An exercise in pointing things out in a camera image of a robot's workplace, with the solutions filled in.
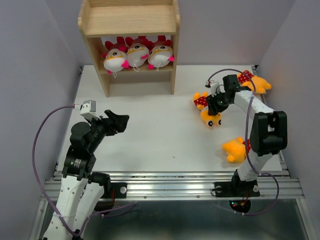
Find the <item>orange plush toy polka-dot dress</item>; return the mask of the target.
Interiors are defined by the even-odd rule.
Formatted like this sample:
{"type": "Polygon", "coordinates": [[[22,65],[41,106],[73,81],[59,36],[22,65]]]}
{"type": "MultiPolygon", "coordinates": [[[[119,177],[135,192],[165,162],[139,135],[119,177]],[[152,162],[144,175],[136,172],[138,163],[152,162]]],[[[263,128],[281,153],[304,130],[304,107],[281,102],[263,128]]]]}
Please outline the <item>orange plush toy polka-dot dress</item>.
{"type": "Polygon", "coordinates": [[[193,103],[200,110],[200,117],[208,127],[212,127],[213,125],[220,126],[222,124],[222,115],[220,112],[216,115],[209,115],[207,96],[207,92],[203,92],[202,94],[196,92],[193,95],[193,103]]]}

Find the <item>orange plush toy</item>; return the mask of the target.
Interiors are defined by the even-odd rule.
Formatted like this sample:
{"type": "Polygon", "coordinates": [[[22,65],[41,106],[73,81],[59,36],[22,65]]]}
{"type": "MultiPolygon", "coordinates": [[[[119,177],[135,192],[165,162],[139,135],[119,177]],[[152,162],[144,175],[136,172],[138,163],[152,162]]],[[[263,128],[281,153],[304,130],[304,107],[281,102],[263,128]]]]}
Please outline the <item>orange plush toy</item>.
{"type": "Polygon", "coordinates": [[[242,87],[249,87],[252,91],[254,91],[253,84],[251,83],[249,77],[252,79],[256,91],[255,94],[266,94],[267,90],[272,89],[272,85],[268,83],[264,78],[261,78],[259,76],[253,75],[248,70],[245,70],[244,73],[239,73],[237,75],[238,82],[242,87]]]}

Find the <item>white pink striped plush toy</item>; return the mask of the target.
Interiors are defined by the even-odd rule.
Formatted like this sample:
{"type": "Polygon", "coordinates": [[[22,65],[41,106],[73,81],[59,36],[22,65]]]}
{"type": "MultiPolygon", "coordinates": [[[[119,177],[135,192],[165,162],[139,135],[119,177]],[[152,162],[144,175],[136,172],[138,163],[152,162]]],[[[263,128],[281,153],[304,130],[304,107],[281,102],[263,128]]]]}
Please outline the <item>white pink striped plush toy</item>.
{"type": "Polygon", "coordinates": [[[149,56],[152,42],[149,41],[146,36],[138,36],[135,39],[127,36],[125,43],[128,46],[126,55],[129,66],[133,68],[134,71],[139,72],[140,67],[146,62],[149,56]]]}

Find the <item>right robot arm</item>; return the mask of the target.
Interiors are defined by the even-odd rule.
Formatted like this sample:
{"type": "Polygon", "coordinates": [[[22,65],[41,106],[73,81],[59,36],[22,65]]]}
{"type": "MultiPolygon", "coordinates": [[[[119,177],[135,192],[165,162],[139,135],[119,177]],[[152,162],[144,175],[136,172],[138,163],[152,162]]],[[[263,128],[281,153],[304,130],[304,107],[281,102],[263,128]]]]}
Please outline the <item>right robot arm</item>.
{"type": "Polygon", "coordinates": [[[235,74],[223,77],[223,92],[211,92],[206,99],[209,116],[222,113],[230,105],[236,105],[246,113],[246,159],[235,170],[230,181],[216,181],[212,194],[217,198],[260,196],[258,177],[271,176],[262,168],[288,144],[287,114],[275,111],[254,95],[253,90],[241,86],[235,74]]]}

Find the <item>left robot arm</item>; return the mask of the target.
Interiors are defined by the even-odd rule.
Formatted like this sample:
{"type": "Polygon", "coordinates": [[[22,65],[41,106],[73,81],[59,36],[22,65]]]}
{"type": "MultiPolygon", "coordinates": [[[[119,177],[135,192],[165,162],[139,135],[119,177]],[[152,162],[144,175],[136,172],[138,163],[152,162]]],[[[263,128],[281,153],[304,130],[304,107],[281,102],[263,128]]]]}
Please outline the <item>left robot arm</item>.
{"type": "Polygon", "coordinates": [[[85,121],[70,130],[70,146],[62,169],[61,187],[44,240],[81,240],[101,197],[111,193],[110,176],[93,172],[95,150],[105,137],[123,133],[129,115],[105,110],[106,117],[83,113],[85,121]]]}

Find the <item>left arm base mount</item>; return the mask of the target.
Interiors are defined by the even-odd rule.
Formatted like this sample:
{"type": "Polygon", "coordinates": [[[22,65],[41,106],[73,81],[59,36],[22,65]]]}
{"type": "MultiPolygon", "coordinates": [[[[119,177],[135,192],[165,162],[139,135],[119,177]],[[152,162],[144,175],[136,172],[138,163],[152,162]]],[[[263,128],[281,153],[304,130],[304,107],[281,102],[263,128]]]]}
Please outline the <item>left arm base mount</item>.
{"type": "Polygon", "coordinates": [[[112,182],[104,192],[94,210],[96,212],[112,209],[118,199],[127,198],[128,184],[126,182],[112,182]]]}

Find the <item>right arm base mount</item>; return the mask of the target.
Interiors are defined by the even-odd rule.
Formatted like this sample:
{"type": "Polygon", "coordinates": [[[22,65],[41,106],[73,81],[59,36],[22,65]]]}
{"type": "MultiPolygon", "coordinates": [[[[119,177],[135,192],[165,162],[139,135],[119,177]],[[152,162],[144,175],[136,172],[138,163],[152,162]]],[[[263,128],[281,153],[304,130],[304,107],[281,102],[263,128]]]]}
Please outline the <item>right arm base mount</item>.
{"type": "Polygon", "coordinates": [[[251,209],[252,197],[259,197],[260,190],[256,180],[239,183],[220,181],[214,183],[211,195],[217,198],[229,198],[229,205],[236,213],[247,214],[251,209]]]}

